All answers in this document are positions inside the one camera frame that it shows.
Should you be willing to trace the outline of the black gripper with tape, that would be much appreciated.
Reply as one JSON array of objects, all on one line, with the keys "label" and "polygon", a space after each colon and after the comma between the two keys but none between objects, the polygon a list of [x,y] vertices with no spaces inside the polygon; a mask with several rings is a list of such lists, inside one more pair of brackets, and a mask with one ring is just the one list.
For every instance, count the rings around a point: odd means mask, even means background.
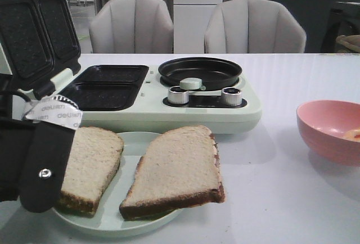
[{"label": "black gripper with tape", "polygon": [[82,111],[61,95],[31,100],[10,79],[1,75],[1,200],[42,213],[61,196]]}]

